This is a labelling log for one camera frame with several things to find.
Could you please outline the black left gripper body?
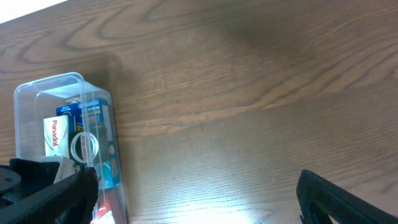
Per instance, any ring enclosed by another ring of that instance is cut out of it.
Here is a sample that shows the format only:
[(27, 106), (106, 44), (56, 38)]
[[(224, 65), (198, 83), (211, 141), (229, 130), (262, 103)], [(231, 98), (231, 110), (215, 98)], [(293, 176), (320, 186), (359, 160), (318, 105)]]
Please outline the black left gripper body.
[(1, 208), (52, 185), (59, 167), (59, 162), (24, 159), (11, 159), (9, 165), (1, 164)]

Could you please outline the white Panadol box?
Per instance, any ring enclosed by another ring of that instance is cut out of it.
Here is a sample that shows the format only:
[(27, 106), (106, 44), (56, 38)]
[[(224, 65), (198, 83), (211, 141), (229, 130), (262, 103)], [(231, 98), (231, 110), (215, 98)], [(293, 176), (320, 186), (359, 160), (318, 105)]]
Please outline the white Panadol box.
[(63, 156), (69, 158), (67, 115), (43, 119), (44, 143), (46, 156)]

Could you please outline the red Panadol box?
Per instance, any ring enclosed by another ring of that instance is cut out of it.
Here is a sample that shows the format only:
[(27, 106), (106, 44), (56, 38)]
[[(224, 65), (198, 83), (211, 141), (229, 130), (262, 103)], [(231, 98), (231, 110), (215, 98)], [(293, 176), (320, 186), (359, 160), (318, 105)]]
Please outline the red Panadol box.
[(96, 216), (91, 224), (119, 224), (123, 223), (121, 208), (117, 199), (116, 191), (107, 189), (104, 198), (100, 198)]

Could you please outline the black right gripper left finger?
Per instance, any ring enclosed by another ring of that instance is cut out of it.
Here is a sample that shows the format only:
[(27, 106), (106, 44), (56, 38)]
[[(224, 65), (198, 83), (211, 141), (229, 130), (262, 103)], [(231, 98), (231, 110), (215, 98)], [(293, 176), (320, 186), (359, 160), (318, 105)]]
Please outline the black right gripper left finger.
[(17, 203), (1, 209), (1, 223), (90, 223), (98, 199), (98, 181), (92, 167), (81, 170)]

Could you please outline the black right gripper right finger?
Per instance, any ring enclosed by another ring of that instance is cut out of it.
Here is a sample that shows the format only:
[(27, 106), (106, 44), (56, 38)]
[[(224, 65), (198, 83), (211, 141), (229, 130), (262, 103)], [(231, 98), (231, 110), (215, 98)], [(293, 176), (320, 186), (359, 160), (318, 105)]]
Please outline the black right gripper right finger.
[(303, 224), (397, 224), (397, 217), (365, 202), (310, 170), (301, 171), (296, 194)]

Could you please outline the blue white medicine box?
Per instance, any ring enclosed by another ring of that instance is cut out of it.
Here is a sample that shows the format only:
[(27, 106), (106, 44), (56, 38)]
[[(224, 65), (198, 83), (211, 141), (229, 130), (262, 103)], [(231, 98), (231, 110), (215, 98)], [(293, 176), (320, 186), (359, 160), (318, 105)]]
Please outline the blue white medicine box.
[(67, 115), (69, 120), (69, 134), (75, 131), (87, 132), (102, 129), (108, 141), (109, 159), (92, 165), (96, 170), (96, 175), (100, 189), (111, 189), (120, 183), (118, 149), (116, 145), (116, 135), (113, 133), (109, 105), (105, 99), (97, 98), (87, 101), (86, 104), (73, 103), (58, 107), (58, 116)]

